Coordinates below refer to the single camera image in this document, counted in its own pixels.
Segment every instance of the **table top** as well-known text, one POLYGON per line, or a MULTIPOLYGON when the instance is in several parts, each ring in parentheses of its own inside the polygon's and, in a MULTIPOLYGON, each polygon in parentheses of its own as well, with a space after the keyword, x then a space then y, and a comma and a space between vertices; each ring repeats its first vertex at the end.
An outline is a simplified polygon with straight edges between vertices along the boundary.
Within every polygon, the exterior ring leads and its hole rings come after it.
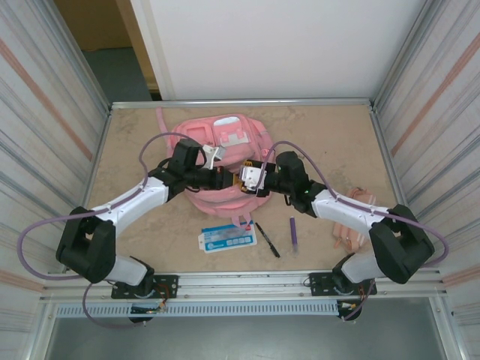
MULTIPOLYGON (((242 106, 163 109, 169 130, 188 119, 242 113, 263 122, 274 141, 289 140, 301 146, 316 162, 336 191, 366 188, 377 204, 392 207, 395 197, 383 163, 366 106, 242 106)), ((116 109, 106 135, 89 206, 99 206, 123 194, 142 177, 140 149, 158 134, 155 109, 116 109)), ((281 145, 279 152, 290 150, 281 145)), ((145 152, 149 169, 166 157, 163 139, 145 152)), ((305 161, 312 179, 319 181, 305 161)), ((281 258, 276 258, 256 231, 254 246, 204 253, 199 249, 202 228, 229 224, 193 206, 184 194, 151 210, 117 238, 117 254, 133 256, 156 272, 234 272, 331 269, 346 252, 334 248, 333 222, 298 213, 274 194, 252 212, 281 258), (298 253, 293 253, 290 217, 295 217, 298 253)))

